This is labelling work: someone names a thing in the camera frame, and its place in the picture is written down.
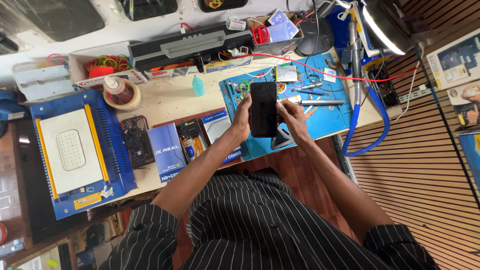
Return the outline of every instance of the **battery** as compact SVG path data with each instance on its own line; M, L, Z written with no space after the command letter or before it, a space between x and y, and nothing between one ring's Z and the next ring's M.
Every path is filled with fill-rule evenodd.
M275 67L275 81L277 82L297 82L299 72L297 66L277 66Z

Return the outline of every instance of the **blue hose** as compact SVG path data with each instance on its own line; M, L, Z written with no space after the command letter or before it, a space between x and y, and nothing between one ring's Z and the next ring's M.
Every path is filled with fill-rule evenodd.
M376 141L374 141L371 145L363 149L360 149L358 151L347 153L347 148L348 148L348 145L350 144L350 141L352 140L353 133L355 132L355 127L357 126L357 121L360 114L360 104L355 104L353 107L353 115L352 115L352 122L350 122L350 129L348 131L347 137L345 138L345 142L342 147L342 154L346 157L358 156L367 151L372 150L374 147L379 145L385 139L385 137L387 137L388 131L390 130L390 118L388 118L388 114L387 114L387 111L385 110L384 105L382 104L377 93L375 93L374 89L371 86L368 87L368 91L369 92L371 91L370 97L372 97L373 102L377 106L378 110L380 111L380 114L382 115L382 118L384 119L384 123L385 123L384 131L382 135Z

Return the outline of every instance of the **glue bottle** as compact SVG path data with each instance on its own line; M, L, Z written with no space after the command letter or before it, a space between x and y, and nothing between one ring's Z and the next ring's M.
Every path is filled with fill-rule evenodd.
M133 98L133 88L117 76L105 77L103 89L120 98L123 104L129 103Z
M199 97L203 96L205 94L205 88L204 88L204 83L202 80L200 80L197 75L193 76L193 82L192 82L193 89L195 90L195 94Z

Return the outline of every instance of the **tape roll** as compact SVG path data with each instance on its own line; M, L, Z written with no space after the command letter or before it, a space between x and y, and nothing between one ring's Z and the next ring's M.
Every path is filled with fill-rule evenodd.
M108 92L105 91L105 90L103 91L103 99L105 100L105 102L108 105L110 105L110 106L112 106L112 107L114 107L118 110L123 110L123 111L138 110L138 108L140 108L140 105L142 104L142 93L140 93L140 89L132 81L127 80L127 79L122 79L122 80L125 82L125 84L128 84L133 88L133 98L130 100L130 102L127 103L127 104L122 104L122 105L115 104L108 98L108 96L107 96Z

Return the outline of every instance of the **blue silicone repair mat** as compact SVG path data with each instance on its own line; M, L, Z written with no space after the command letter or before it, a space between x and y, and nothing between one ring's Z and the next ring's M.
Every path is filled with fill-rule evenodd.
M308 59L307 65L323 71L325 67L328 68L328 65L325 61L325 59L327 58L332 59L332 55L330 53L326 53L326 54L319 54L319 55L312 56ZM305 60L306 58L300 59L299 61L305 63ZM344 89L341 79L337 78L334 83L328 82L323 79L323 74L319 72L315 72L307 68L307 73L305 73L305 70L302 65L294 62L292 62L291 64L296 65L298 67L299 78L303 80L304 86L311 84L307 77L307 74L316 74L320 77L321 82L323 82L322 89L326 89L326 90ZM260 75L268 72L268 70L269 68L261 69L255 72L251 72L250 74ZM228 78L219 83L220 88L222 90L223 98L225 99L225 104L227 106L228 114L232 121L235 115L235 111L237 110L237 105L235 104L235 100L240 98L240 93L235 90L235 86L232 86L232 84L239 85L243 81L251 81L252 79L253 77L244 74L244 75ZM270 72L264 74L264 76L262 76L261 78L255 78L252 82L265 82L265 81L271 82L274 80L275 80L275 69L272 69ZM311 90L323 91L318 88L313 88ZM286 93L287 95L291 94L289 89L286 90ZM326 93L328 93L328 95L324 95L320 99L344 99L345 103L343 105L336 105L336 106L319 106L318 109L313 113L313 115L306 120L308 132L310 133L310 136L314 139L348 128L352 118L352 112L353 112L352 106L350 104L350 100L348 98L348 94L346 93L346 91L326 92ZM308 98L308 94L305 94L305 93L294 92L293 96L296 96L296 95L301 95L302 100L307 100ZM287 97L284 94L278 94L277 98L283 99ZM317 98L318 98L318 95L313 95L312 97L312 99L314 100ZM280 126L282 126L285 130L288 131L287 125L285 125L284 123L281 124ZM277 150L272 150L270 146L271 141L272 141L271 138L253 138L250 135L248 139L245 141L245 143L242 143L240 145L243 151L243 159L251 160L251 159L295 145L295 144L290 144L285 147L281 147Z

